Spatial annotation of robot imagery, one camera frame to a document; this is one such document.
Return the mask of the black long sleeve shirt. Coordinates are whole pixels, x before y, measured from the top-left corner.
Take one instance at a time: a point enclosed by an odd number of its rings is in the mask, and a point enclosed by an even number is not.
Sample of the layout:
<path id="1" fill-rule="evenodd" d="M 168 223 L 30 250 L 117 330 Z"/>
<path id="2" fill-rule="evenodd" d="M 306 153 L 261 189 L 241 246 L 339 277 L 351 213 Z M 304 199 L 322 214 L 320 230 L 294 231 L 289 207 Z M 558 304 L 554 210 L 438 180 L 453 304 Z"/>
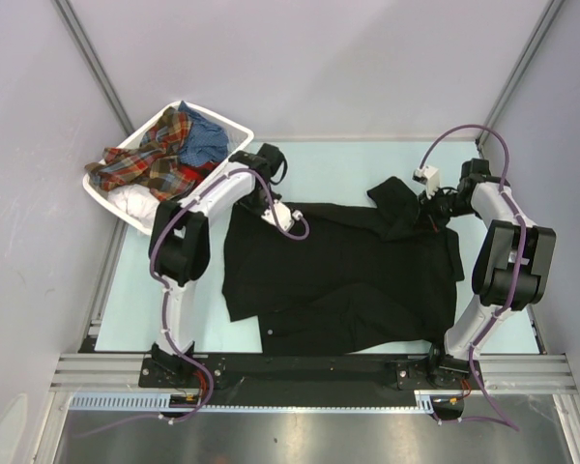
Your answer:
<path id="1" fill-rule="evenodd" d="M 395 177 L 368 197 L 368 207 L 302 203 L 305 222 L 290 236 L 232 210 L 222 294 L 232 321 L 257 320 L 265 354 L 436 343 L 453 325 L 464 278 L 457 233 Z"/>

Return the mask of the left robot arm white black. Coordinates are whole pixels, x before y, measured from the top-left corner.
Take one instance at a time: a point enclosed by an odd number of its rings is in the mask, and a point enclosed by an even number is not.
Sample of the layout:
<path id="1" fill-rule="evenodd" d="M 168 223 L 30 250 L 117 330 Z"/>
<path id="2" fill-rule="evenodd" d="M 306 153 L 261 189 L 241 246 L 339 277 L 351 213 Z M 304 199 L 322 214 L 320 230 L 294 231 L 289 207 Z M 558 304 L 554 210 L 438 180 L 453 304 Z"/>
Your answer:
<path id="1" fill-rule="evenodd" d="M 211 259 L 210 228 L 214 220 L 235 205 L 288 233 L 293 213 L 274 193 L 276 173 L 287 173 L 287 160 L 274 145 L 257 153 L 238 151 L 218 166 L 183 200 L 159 204 L 149 245 L 150 273 L 162 288 L 161 329 L 152 345 L 153 363 L 171 385 L 181 387 L 194 374 L 194 337 L 187 329 L 184 297 L 192 297 L 195 282 Z"/>

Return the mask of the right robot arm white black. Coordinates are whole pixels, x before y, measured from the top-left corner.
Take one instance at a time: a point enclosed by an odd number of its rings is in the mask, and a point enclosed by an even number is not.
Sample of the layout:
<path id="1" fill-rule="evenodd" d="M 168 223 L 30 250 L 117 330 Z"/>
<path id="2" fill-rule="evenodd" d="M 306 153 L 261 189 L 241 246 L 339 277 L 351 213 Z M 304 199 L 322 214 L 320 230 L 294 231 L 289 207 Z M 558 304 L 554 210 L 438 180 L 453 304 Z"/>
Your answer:
<path id="1" fill-rule="evenodd" d="M 544 295 L 556 232 L 525 215 L 508 182 L 491 174 L 485 159 L 463 163 L 459 184 L 444 188 L 439 170 L 421 165 L 413 179 L 424 186 L 421 211 L 440 219 L 475 216 L 487 228 L 472 273 L 473 298 L 444 340 L 430 347 L 426 376 L 438 388 L 467 379 L 487 339 L 512 313 Z"/>

